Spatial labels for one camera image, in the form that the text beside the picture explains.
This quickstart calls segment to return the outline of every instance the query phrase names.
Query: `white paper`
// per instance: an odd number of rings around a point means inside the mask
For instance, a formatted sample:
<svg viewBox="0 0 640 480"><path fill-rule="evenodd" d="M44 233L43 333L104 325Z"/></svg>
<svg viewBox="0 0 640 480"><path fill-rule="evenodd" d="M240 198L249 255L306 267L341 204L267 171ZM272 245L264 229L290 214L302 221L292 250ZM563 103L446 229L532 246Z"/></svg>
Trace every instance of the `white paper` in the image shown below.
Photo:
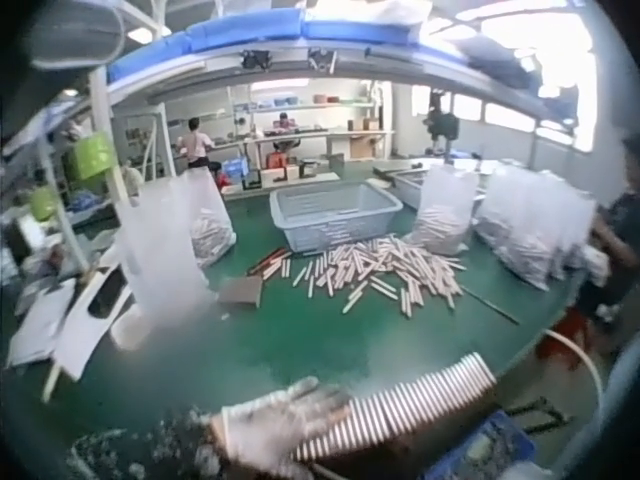
<svg viewBox="0 0 640 480"><path fill-rule="evenodd" d="M94 274L67 315L53 352L54 361L76 382L82 376L91 354L131 295L131 289L125 285L109 316L105 319L95 318L89 313L89 305L116 266L111 265L106 274L99 271Z"/></svg>
<svg viewBox="0 0 640 480"><path fill-rule="evenodd" d="M75 279L70 279L54 291L47 289L38 294L22 325L11 338L8 367L46 360L51 356L75 284Z"/></svg>

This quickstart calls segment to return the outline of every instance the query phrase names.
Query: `shelf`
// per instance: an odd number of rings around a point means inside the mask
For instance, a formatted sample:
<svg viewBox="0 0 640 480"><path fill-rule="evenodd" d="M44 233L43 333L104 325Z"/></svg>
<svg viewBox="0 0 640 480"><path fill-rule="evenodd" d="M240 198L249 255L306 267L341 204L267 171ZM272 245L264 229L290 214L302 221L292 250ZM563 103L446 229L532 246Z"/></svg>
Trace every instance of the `shelf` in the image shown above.
<svg viewBox="0 0 640 480"><path fill-rule="evenodd" d="M324 108L374 108L375 103L309 103L309 104L301 104L301 105L283 105L281 107L266 107L266 108L254 108L249 111L239 111L236 112L235 115L250 115L256 113L275 113L275 112L283 112L283 111L295 111L295 110L319 110ZM200 122L212 122L214 120L224 120L227 118L233 118L234 114L232 113L223 113L223 114L215 114L215 113L205 113L203 115L199 115ZM186 124L188 120L186 119L175 119L167 122L169 128L174 128L181 126L182 124Z"/></svg>
<svg viewBox="0 0 640 480"><path fill-rule="evenodd" d="M256 108L251 110L250 113L273 113L273 112L282 112L287 110L289 111L290 110L317 110L321 108L337 108L337 107L373 108L375 107L375 104L374 103L312 103L312 104L302 104L302 105L283 105L281 107Z"/></svg>

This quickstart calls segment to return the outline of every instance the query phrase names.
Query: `work table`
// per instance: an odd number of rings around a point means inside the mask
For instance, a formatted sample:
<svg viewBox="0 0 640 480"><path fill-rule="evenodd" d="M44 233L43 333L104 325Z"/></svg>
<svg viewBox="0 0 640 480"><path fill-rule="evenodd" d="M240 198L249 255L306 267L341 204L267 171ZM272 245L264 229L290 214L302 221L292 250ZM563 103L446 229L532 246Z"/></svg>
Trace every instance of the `work table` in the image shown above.
<svg viewBox="0 0 640 480"><path fill-rule="evenodd" d="M229 202L228 209L238 242L206 272L213 289L286 245L264 199ZM405 208L392 230L407 232L413 219L414 213ZM429 299L408 321L388 299L368 293L343 315L346 292L337 298L318 294L308 299L304 288L292 288L291 278L276 275L265 285L257 311L232 313L226 320L221 319L223 311L212 311L179 328L157 329L135 352L118 351L107 335L80 382L60 381L47 406L40 402L47 365L29 366L23 374L3 371L7 435L26 457L38 459L43 467L49 460L55 468L60 459L51 456L53 451L68 448L78 435L148 428L169 409L197 405L218 410L306 375L367 394L476 351L500 376L561 316L582 275L552 282L549 292L536 290L504 269L475 238L461 259L467 270L459 273L459 283L514 315L521 325L509 323L469 295L457 300L453 312L442 299ZM292 276L305 263L295 260ZM11 308L3 298L5 356L15 329Z"/></svg>

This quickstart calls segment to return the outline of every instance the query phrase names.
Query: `plastic basket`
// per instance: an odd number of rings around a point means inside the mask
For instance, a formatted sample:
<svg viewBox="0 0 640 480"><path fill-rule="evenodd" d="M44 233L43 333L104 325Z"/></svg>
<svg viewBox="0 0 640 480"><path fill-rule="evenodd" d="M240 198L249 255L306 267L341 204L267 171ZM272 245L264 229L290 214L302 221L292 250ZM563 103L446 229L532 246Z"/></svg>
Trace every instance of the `plastic basket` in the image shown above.
<svg viewBox="0 0 640 480"><path fill-rule="evenodd" d="M294 252L326 250L387 233L402 203L367 182L328 182L271 192L271 216Z"/></svg>
<svg viewBox="0 0 640 480"><path fill-rule="evenodd" d="M422 182L427 172L427 170L407 170L391 174L391 178L395 183L394 195L402 200L403 203L417 210L420 207Z"/></svg>
<svg viewBox="0 0 640 480"><path fill-rule="evenodd" d="M489 430L491 425L497 425L503 434L509 435L510 442L514 447L513 453L510 455L511 465L519 462L533 461L536 453L536 446L529 437L516 426L511 418L502 410L498 410L491 415L478 430L467 438L462 445L447 453L429 470L418 477L418 480L443 480L449 477L449 473L455 469L456 465L464 458L469 447L476 439Z"/></svg>

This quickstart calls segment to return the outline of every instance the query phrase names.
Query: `person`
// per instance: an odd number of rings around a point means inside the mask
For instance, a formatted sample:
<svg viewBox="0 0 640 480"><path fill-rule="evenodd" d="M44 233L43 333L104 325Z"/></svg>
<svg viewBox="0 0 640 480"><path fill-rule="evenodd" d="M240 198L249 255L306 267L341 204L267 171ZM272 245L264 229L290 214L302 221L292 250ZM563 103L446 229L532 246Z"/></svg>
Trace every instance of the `person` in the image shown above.
<svg viewBox="0 0 640 480"><path fill-rule="evenodd" d="M221 479L232 464L278 478L312 479L292 453L346 418L349 401L340 388L307 377L218 414L176 414L147 433L84 436L72 445L68 463L74 472L100 479Z"/></svg>
<svg viewBox="0 0 640 480"><path fill-rule="evenodd" d="M640 133L623 140L627 190L607 210L595 215L592 237L609 257L610 275L599 287L587 280L580 288L576 301L554 330L573 336L577 329L587 326L602 336L615 328L615 314L627 293L640 276ZM547 357L556 340L547 338L537 347L539 357ZM572 367L578 363L574 359Z"/></svg>
<svg viewBox="0 0 640 480"><path fill-rule="evenodd" d="M176 143L178 152L186 150L187 168L200 168L209 165L207 151L213 148L213 142L206 133L199 131L200 119L197 117L189 119L189 133L180 137Z"/></svg>
<svg viewBox="0 0 640 480"><path fill-rule="evenodd" d="M296 124L293 120L289 120L289 115L287 112L281 112L278 121L276 122L277 129L279 132L283 134L291 133L292 130L295 130ZM273 142L273 148L276 152L287 153L292 148L295 148L300 145L300 140L284 140L281 142Z"/></svg>
<svg viewBox="0 0 640 480"><path fill-rule="evenodd" d="M216 185L219 190L222 190L224 187L231 185L231 180L227 176L226 173L222 171L222 165L220 162L210 162L209 170L213 175L213 180L216 182Z"/></svg>

